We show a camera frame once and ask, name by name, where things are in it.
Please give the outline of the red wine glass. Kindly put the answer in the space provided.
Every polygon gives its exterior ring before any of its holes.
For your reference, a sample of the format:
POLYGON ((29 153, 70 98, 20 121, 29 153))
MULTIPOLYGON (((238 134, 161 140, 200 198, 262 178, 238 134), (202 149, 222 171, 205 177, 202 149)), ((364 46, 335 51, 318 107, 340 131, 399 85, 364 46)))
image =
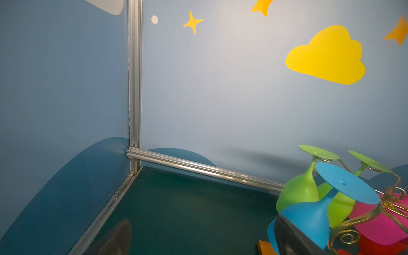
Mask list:
POLYGON ((358 243, 358 248, 357 255, 407 255, 408 239, 400 240, 391 245, 382 245, 362 235, 358 243))

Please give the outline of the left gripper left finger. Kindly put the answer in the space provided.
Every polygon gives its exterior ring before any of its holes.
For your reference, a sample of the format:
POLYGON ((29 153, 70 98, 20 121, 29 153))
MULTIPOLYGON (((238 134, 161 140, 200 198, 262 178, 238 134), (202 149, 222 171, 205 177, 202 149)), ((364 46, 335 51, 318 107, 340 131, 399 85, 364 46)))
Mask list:
POLYGON ((84 255, 128 255, 131 245, 131 226, 127 219, 117 223, 100 240, 93 243, 84 255))

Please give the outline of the pink wine glass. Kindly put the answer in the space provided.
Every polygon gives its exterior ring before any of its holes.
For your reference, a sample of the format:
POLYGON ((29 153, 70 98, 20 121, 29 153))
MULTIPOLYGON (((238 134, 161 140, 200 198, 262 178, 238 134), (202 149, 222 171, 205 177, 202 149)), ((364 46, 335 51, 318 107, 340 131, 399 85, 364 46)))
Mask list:
MULTIPOLYGON (((354 219, 368 213, 374 208, 374 206, 375 205, 357 203, 349 215, 349 219, 354 219)), ((397 215, 389 210, 386 210, 386 212, 395 216, 405 227, 408 228, 407 218, 397 215)), ((391 245, 408 238, 408 234, 404 232, 391 218, 384 214, 380 214, 373 220, 366 223, 356 225, 355 228, 360 232, 360 234, 364 235, 369 240, 381 245, 391 245)))

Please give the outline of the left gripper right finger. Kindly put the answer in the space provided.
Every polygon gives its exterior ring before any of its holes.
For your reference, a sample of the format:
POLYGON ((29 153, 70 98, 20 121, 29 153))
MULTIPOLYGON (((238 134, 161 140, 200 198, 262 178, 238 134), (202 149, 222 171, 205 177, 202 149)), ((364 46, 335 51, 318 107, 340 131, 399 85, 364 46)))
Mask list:
POLYGON ((275 218, 273 249, 278 255, 328 255, 286 217, 275 218))

